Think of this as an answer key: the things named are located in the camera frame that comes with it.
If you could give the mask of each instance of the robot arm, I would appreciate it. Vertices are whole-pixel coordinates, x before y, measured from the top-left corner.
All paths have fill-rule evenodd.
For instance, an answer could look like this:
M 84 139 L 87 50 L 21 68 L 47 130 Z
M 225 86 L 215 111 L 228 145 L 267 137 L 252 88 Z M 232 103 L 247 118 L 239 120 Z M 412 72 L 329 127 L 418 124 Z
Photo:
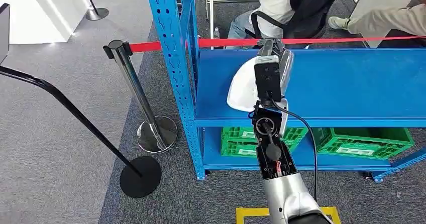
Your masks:
M 259 142 L 257 158 L 263 177 L 270 218 L 274 224 L 332 224 L 308 192 L 291 152 L 280 140 L 288 110 L 284 97 L 293 64 L 293 53 L 279 39 L 262 39 L 255 64 L 259 100 L 251 116 Z

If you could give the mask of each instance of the gray carpet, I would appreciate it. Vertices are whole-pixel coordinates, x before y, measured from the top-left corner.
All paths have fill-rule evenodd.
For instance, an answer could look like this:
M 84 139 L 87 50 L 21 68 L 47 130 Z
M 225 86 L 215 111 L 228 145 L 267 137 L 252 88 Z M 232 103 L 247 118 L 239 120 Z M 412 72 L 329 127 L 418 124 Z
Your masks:
M 224 33 L 230 21 L 254 6 L 220 5 L 217 25 Z M 337 0 L 331 14 L 347 17 L 354 7 L 351 0 Z M 198 29 L 208 36 L 203 0 L 197 1 Z M 347 37 L 342 31 L 328 30 L 324 37 Z M 151 28 L 149 41 L 157 40 Z M 363 47 L 360 43 L 318 45 L 315 47 Z M 99 224 L 115 223 L 235 223 L 236 207 L 265 207 L 266 200 L 257 171 L 213 171 L 204 181 L 195 181 L 192 161 L 182 132 L 179 115 L 160 52 L 144 55 L 140 80 L 155 113 L 178 123 L 178 149 L 156 158 L 163 168 L 158 189 L 142 199 L 125 196 L 119 187 L 123 164 L 116 160 Z M 136 145 L 135 132 L 143 117 L 132 100 L 120 149 L 131 158 L 143 155 Z M 407 155 L 426 146 L 426 131 L 411 129 L 416 146 Z M 342 223 L 424 223 L 426 163 L 418 163 L 385 178 L 383 183 L 363 179 L 358 172 L 320 172 L 318 202 L 336 206 Z M 302 172 L 312 190 L 312 172 Z M 246 223 L 270 223 L 267 217 L 247 218 Z
M 109 16 L 83 18 L 67 43 L 13 45 L 3 65 L 50 81 L 118 145 L 131 93 L 102 46 L 146 41 L 147 1 L 94 0 Z M 142 55 L 133 59 L 139 69 Z M 3 76 L 0 116 L 0 223 L 96 223 L 114 163 L 109 150 L 50 94 Z

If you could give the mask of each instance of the shelf upright post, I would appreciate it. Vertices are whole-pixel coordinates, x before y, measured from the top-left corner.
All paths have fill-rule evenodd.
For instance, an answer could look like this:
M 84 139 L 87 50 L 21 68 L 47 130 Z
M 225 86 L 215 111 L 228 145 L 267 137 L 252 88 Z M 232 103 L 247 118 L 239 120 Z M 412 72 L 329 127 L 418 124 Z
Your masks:
M 185 24 L 180 23 L 176 0 L 148 1 L 195 172 L 198 179 L 204 179 L 205 172 L 202 165 L 201 144 L 195 125 L 195 91 L 192 92 L 191 90 L 185 56 L 187 36 L 182 33 L 182 31 L 188 33 L 188 29 L 181 29 L 181 25 Z M 194 0 L 190 2 L 192 2 L 191 9 L 195 9 L 193 6 Z M 182 9 L 185 10 L 185 0 L 182 0 Z M 196 65 L 198 53 L 196 47 L 196 24 L 194 24 L 196 22 L 195 12 L 194 10 L 191 12 L 192 19 L 188 24 L 188 28 L 192 28 L 188 33 L 190 41 L 187 44 L 192 49 L 190 50 L 190 61 L 192 61 L 190 67 L 193 67 L 193 64 Z M 193 71 L 190 74 L 192 79 L 195 80 Z

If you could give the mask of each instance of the gray sneaker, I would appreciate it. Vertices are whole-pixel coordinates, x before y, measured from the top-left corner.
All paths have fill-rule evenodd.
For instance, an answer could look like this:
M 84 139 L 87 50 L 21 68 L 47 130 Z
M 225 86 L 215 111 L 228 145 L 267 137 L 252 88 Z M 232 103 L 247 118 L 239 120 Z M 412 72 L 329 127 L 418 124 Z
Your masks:
M 333 29 L 348 30 L 348 22 L 349 22 L 349 19 L 347 18 L 339 18 L 339 17 L 329 18 L 329 26 Z

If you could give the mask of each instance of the blue shelf rack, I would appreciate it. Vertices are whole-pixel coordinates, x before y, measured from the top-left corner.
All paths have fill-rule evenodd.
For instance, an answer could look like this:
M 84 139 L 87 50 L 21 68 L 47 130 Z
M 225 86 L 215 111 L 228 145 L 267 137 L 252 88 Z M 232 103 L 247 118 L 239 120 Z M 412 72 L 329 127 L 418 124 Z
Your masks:
M 204 179 L 206 170 L 257 170 L 256 159 L 220 155 L 220 127 L 251 125 L 247 113 L 230 108 L 226 98 L 234 74 L 256 51 L 199 49 L 195 2 L 181 1 L 181 15 L 176 0 L 149 3 L 196 177 Z M 313 127 L 426 127 L 426 49 L 294 53 L 286 93 L 289 108 Z M 288 126 L 302 123 L 290 118 Z M 307 138 L 293 157 L 299 170 L 313 170 L 313 148 Z M 370 171 L 375 181 L 382 181 L 425 158 L 426 148 L 392 163 L 319 154 L 318 167 Z

